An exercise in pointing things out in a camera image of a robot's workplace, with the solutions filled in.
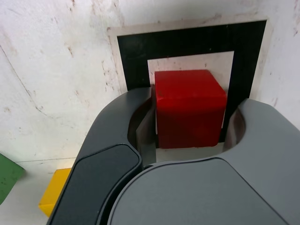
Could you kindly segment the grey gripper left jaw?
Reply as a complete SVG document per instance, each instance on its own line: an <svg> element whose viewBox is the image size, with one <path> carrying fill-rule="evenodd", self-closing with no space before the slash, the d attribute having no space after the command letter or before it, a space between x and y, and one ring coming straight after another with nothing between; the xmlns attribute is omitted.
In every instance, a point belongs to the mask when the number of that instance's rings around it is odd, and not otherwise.
<svg viewBox="0 0 300 225"><path fill-rule="evenodd" d="M105 225L121 190L143 170L136 130L151 89L127 91L96 117L48 219L50 225Z"/></svg>

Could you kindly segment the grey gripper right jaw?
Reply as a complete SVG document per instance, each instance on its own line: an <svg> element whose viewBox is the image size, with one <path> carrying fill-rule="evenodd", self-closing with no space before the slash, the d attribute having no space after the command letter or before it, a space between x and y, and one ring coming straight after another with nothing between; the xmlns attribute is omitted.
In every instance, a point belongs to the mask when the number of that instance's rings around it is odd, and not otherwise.
<svg viewBox="0 0 300 225"><path fill-rule="evenodd" d="M131 180L110 225L297 225L300 132L270 105L243 101L222 153L158 163Z"/></svg>

